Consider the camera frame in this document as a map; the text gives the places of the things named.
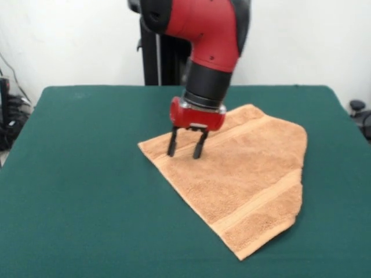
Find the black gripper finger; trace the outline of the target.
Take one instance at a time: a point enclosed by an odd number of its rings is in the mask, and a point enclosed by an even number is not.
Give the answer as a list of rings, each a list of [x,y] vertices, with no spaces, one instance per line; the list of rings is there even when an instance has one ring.
[[[177,132],[180,128],[177,127],[177,126],[173,126],[172,127],[172,134],[171,134],[171,138],[170,138],[170,141],[169,141],[169,146],[168,146],[168,150],[167,150],[167,155],[170,156],[170,157],[173,157],[174,156],[174,153],[175,153],[175,150],[176,150],[176,145],[177,145]]]
[[[204,146],[204,143],[205,143],[207,137],[208,137],[208,131],[204,130],[202,132],[202,135],[201,135],[199,141],[197,142],[197,144],[195,146],[194,153],[193,153],[193,158],[194,159],[199,159],[201,157],[203,146]]]

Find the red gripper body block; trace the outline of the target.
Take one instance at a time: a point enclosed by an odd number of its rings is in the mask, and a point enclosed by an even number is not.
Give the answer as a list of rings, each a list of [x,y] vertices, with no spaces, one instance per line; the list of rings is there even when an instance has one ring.
[[[218,109],[204,109],[191,105],[181,97],[173,97],[170,103],[170,121],[179,128],[218,131],[224,123],[226,113],[224,104]]]

